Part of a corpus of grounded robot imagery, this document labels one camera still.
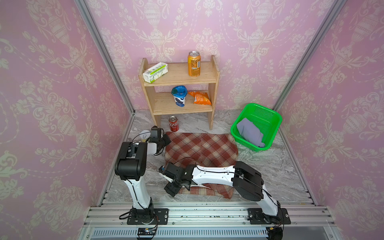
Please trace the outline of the red plaid skirt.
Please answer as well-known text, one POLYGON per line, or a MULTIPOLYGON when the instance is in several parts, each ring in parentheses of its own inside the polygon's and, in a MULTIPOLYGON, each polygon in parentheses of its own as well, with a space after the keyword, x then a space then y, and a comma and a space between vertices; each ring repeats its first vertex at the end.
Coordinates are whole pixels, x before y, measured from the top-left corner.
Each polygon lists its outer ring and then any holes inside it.
MULTIPOLYGON (((200 165, 203 167, 228 167, 238 160, 238 148, 230 134, 179 133, 168 132, 171 143, 166 146, 166 164, 177 167, 200 165)), ((192 187, 190 191, 181 188, 180 194, 218 196, 231 199, 234 188, 224 185, 207 184, 205 187, 192 187)))

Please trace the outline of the lavender skirt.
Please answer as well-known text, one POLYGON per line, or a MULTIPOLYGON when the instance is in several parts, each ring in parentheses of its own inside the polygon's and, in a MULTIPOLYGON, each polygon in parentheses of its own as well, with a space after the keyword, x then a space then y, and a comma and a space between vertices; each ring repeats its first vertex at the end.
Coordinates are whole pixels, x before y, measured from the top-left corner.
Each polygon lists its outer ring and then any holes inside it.
POLYGON ((264 134, 256 127, 251 121, 247 118, 242 119, 237 123, 237 129, 239 134, 249 143, 259 147, 264 148, 265 143, 263 143, 264 134))

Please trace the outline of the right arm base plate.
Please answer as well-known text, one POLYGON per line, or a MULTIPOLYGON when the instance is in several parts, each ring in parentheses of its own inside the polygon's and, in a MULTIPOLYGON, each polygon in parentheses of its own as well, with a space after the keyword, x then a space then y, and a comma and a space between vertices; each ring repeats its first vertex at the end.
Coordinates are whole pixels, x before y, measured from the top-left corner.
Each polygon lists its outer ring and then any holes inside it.
POLYGON ((263 213, 260 208, 250 208, 248 221, 251 225, 290 225, 291 220, 286 209, 278 208, 277 216, 269 216, 263 213))

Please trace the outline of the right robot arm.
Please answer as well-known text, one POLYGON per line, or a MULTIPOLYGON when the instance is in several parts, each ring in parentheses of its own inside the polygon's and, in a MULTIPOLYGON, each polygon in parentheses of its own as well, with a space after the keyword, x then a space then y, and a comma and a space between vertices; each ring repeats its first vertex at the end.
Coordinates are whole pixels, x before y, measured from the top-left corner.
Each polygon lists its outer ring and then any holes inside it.
POLYGON ((267 191, 262 174, 244 162, 236 162, 229 167, 203 167, 188 165, 185 168, 169 163, 159 168, 159 173, 169 181, 165 191, 174 197, 181 188, 188 191, 192 187, 205 187, 207 184, 233 187, 244 199, 256 202, 265 216, 279 217, 280 203, 267 191))

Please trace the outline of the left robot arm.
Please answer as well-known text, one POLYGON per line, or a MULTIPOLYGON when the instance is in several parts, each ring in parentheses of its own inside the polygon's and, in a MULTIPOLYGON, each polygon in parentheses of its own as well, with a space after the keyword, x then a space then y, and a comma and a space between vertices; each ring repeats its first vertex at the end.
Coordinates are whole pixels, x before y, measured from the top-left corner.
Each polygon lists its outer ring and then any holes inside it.
POLYGON ((152 199, 146 189, 144 175, 147 169, 147 156, 158 156, 171 143, 162 128, 152 127, 145 142, 123 142, 115 163, 115 174, 128 186, 133 199, 130 214, 135 217, 154 217, 152 199))

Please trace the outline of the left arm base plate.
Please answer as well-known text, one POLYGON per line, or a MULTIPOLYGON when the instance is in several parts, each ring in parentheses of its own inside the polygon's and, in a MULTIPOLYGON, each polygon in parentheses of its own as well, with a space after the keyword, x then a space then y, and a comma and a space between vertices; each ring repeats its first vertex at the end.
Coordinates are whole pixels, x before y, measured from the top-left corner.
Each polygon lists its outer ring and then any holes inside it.
POLYGON ((137 210, 132 208, 128 218, 128 225, 167 225, 169 217, 169 209, 153 209, 137 210))

